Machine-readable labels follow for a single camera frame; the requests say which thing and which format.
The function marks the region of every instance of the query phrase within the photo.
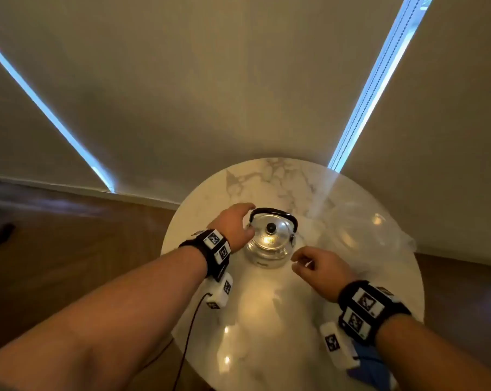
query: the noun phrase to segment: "marble table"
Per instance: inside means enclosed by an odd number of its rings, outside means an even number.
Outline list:
[[[169,225],[162,253],[238,202],[296,216],[300,226],[295,249],[313,245],[333,250],[328,230],[333,227],[334,208],[341,203],[362,203],[385,214],[363,188],[324,166],[286,158],[250,160],[217,172],[191,192]],[[346,260],[364,278],[398,295],[422,321],[423,281],[413,252],[403,245],[394,256]],[[186,355],[211,387],[218,391],[371,389],[332,365],[318,328],[337,319],[339,307],[317,295],[289,263],[263,269],[250,263],[242,250],[231,256],[228,271],[234,279],[228,305],[222,310],[200,307]],[[172,332],[181,350],[195,307],[207,290],[205,283]]]

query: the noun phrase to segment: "forearm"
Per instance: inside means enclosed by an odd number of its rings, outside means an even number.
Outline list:
[[[491,389],[489,369],[411,316],[388,319],[376,335],[376,347],[405,390]]]
[[[115,279],[1,349],[0,381],[22,391],[122,388],[206,272],[200,252],[183,247]]]

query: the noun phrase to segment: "hand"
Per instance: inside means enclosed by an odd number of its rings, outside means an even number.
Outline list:
[[[236,252],[254,237],[254,229],[243,228],[242,220],[249,210],[256,206],[253,203],[236,203],[222,211],[209,225],[208,229],[216,229],[229,242],[231,252]]]
[[[329,302],[338,302],[345,286],[359,279],[350,266],[330,251],[301,247],[291,258],[292,270]]]

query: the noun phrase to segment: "kettle handle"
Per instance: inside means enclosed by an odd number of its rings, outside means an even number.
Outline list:
[[[277,209],[271,209],[270,207],[260,207],[258,209],[254,209],[251,211],[251,215],[249,216],[249,223],[253,221],[253,218],[256,214],[273,214],[273,215],[279,215],[280,217],[288,219],[290,222],[292,222],[293,225],[293,233],[296,233],[296,230],[298,229],[298,220],[294,215],[291,215],[289,213],[286,213],[285,211],[282,210],[277,210]]]

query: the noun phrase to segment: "light strip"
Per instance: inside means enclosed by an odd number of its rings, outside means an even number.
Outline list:
[[[28,95],[29,98],[39,107],[44,115],[52,122],[52,124],[59,130],[59,132],[66,138],[70,145],[79,153],[79,155],[84,159],[84,161],[92,168],[95,174],[101,179],[101,181],[106,185],[106,188],[111,193],[115,193],[115,184],[109,173],[103,168],[93,155],[88,152],[88,150],[80,144],[79,141],[75,139],[74,136],[68,131],[68,129],[60,122],[59,119],[53,114],[46,104],[39,98],[39,96],[33,91],[27,82],[19,75],[19,73],[14,69],[14,67],[8,62],[7,59],[0,52],[0,63],[7,70],[7,72],[14,78],[14,80],[19,84],[21,89]]]
[[[340,172],[343,168],[431,1],[403,1],[398,16],[388,33],[383,48],[330,160],[329,169]]]

